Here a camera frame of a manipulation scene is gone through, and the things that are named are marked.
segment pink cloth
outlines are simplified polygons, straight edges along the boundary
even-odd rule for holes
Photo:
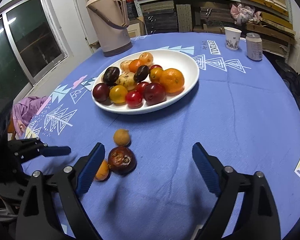
[[[47,97],[27,97],[16,103],[12,108],[14,128],[17,135],[22,136],[32,117],[37,113]]]
[[[255,24],[260,21],[261,12],[258,11],[255,13],[255,8],[253,6],[244,6],[242,3],[238,3],[237,6],[233,4],[230,13],[235,20],[234,23],[238,26],[241,26],[248,21]]]

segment table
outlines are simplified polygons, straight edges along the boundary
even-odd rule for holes
[[[132,42],[114,57],[98,50],[54,90],[26,138],[68,145],[72,153],[35,158],[23,165],[25,173],[49,174],[74,164],[97,142],[107,156],[115,147],[114,132],[125,128],[137,168],[125,177],[112,173],[106,182],[93,182],[80,198],[88,216],[104,240],[190,239],[217,200],[192,159],[192,146],[200,142],[223,165],[246,174],[264,172],[284,237],[300,217],[300,112],[270,62],[247,58],[243,40],[238,51],[227,49],[220,34],[154,34]],[[197,62],[199,81],[188,95],[165,109],[133,116],[108,113],[93,103],[90,91],[102,70],[129,54],[158,48],[181,51]],[[225,235],[234,228],[240,201],[242,195]],[[58,196],[55,204],[72,236]]]

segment paper cup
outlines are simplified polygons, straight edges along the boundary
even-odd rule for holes
[[[228,49],[237,50],[239,48],[241,31],[231,27],[225,27],[226,47]]]

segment white plate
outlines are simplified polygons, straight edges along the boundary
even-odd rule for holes
[[[172,95],[167,93],[167,99],[159,104],[156,105],[148,105],[147,102],[143,99],[143,105],[139,108],[129,108],[127,104],[125,105],[117,105],[117,104],[111,104],[107,105],[104,103],[97,102],[93,96],[91,91],[92,100],[96,103],[97,106],[102,108],[103,110],[106,110],[108,112],[112,113],[118,113],[118,114],[145,114],[153,111],[157,111],[159,109],[165,108],[182,97],[184,97],[189,91],[194,87],[194,85],[197,83],[199,78],[199,67],[197,66],[196,62],[188,55],[168,50],[168,49],[152,49],[152,50],[146,50],[141,51],[135,54],[131,54],[127,57],[124,57],[122,59],[119,59],[118,61],[114,62],[108,67],[114,66],[120,68],[120,63],[124,60],[134,60],[138,59],[139,56],[144,52],[150,52],[153,55],[154,58],[154,64],[160,65],[163,70],[166,70],[168,68],[176,68],[180,70],[185,78],[185,84],[184,84],[184,90],[177,94]],[[93,87],[95,85],[101,83],[101,77],[106,71],[106,69],[98,76],[96,81],[93,84]],[[146,82],[151,82],[149,79],[149,76],[144,80]]]

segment window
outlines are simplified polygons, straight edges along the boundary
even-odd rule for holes
[[[0,98],[14,99],[66,57],[47,1],[13,0],[0,8]]]
[[[28,82],[12,52],[0,17],[0,98],[15,98]]]

